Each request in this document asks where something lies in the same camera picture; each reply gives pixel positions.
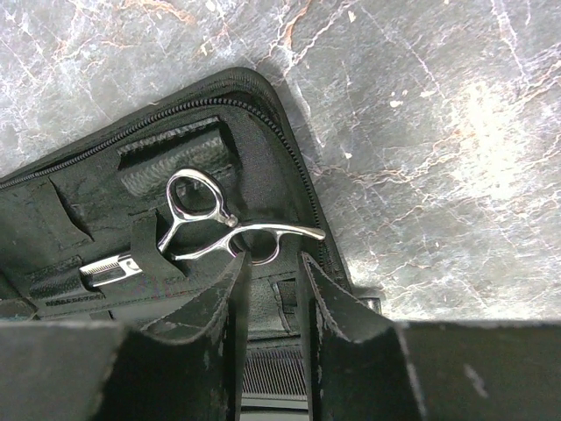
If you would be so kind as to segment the black straight comb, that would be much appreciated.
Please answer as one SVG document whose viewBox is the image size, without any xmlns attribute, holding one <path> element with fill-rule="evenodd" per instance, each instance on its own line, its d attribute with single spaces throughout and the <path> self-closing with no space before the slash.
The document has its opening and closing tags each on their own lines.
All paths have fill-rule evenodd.
<svg viewBox="0 0 561 421">
<path fill-rule="evenodd" d="M 305 369 L 299 346 L 247 350 L 242 406 L 280 410 L 308 409 Z"/>
</svg>

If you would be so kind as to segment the black zippered tool case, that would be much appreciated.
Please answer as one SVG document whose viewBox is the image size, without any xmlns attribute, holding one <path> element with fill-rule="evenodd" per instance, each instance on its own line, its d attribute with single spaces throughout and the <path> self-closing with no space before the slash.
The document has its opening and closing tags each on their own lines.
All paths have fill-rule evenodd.
<svg viewBox="0 0 561 421">
<path fill-rule="evenodd" d="M 1 183 L 1 417 L 236 420 L 302 391 L 380 413 L 351 292 L 272 86 L 232 68 Z"/>
</svg>

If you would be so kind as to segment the silver thinning scissors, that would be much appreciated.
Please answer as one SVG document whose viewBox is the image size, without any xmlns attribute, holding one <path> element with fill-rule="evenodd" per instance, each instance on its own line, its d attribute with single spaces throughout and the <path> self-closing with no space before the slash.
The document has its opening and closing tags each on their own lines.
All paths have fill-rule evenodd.
<svg viewBox="0 0 561 421">
<path fill-rule="evenodd" d="M 179 278 L 240 254 L 264 266 L 298 239 L 320 244 L 327 233 L 298 182 L 232 166 L 117 169 L 82 182 L 72 198 L 101 243 L 84 252 L 80 279 L 94 290 L 141 275 Z"/>
</svg>

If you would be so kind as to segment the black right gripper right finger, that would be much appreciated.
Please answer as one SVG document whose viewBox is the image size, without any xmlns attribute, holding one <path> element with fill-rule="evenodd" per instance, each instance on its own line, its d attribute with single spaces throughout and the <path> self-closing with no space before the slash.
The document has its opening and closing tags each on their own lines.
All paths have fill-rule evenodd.
<svg viewBox="0 0 561 421">
<path fill-rule="evenodd" d="M 557 420 L 560 325 L 393 321 L 299 258 L 314 420 Z"/>
</svg>

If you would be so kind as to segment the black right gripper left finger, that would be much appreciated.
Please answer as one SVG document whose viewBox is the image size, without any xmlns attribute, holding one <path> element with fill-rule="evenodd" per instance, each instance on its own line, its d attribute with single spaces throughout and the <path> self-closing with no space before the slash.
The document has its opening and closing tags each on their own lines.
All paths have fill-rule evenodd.
<svg viewBox="0 0 561 421">
<path fill-rule="evenodd" d="M 4 322 L 4 420 L 237 420 L 252 263 L 143 331 L 110 321 Z"/>
</svg>

